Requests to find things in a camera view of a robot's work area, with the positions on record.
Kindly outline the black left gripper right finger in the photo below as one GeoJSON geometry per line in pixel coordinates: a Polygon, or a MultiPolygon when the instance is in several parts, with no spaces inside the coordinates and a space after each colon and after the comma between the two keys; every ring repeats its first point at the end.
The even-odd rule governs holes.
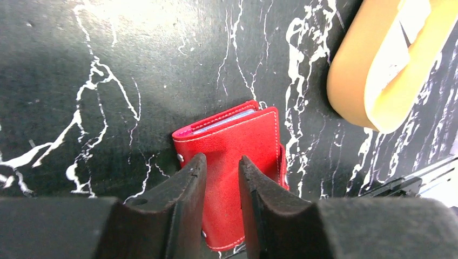
{"type": "Polygon", "coordinates": [[[246,156],[239,190],[248,258],[457,258],[457,215],[420,197],[307,202],[246,156]]]}

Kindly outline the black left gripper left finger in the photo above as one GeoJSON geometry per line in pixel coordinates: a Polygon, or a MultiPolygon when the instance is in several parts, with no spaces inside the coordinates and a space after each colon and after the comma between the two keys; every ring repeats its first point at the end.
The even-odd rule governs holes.
{"type": "Polygon", "coordinates": [[[127,203],[1,198],[1,258],[198,258],[207,178],[199,153],[127,203]]]}

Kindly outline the red leather card holder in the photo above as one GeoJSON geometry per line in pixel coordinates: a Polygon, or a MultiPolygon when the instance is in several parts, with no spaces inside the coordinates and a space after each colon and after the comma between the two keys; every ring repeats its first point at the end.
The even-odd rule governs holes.
{"type": "Polygon", "coordinates": [[[276,107],[260,109],[257,101],[250,100],[178,129],[172,139],[181,166],[198,153],[206,156],[202,230],[211,251],[227,251],[245,240],[238,178],[243,156],[289,189],[276,107]]]}

